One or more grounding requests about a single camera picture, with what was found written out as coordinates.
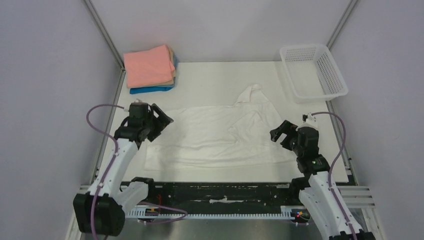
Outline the white t shirt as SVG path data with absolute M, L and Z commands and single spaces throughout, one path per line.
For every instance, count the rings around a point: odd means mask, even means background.
M 279 164 L 294 154 L 271 141 L 282 123 L 261 86 L 248 86 L 232 105 L 169 110 L 173 122 L 147 146 L 150 171 Z

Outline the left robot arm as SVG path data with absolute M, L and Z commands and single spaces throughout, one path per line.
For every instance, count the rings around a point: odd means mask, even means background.
M 77 193 L 73 209 L 79 230 L 82 233 L 118 236 L 125 224 L 126 215 L 139 203 L 152 204 L 157 198 L 154 180 L 134 177 L 125 189 L 121 189 L 124 175 L 130 162 L 144 141 L 153 142 L 173 122 L 155 103 L 132 102 L 126 109 L 127 117 L 111 135 L 90 121 L 88 125 L 96 132 L 112 140 L 113 147 L 106 167 L 85 193 Z

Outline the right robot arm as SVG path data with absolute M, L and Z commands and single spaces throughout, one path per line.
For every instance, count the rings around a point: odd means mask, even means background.
M 296 155 L 302 177 L 292 179 L 289 199 L 303 204 L 324 240 L 374 240 L 352 216 L 330 174 L 331 166 L 320 154 L 319 130 L 314 118 L 305 117 L 297 126 L 288 120 L 270 131 L 276 142 L 282 135 L 281 146 Z

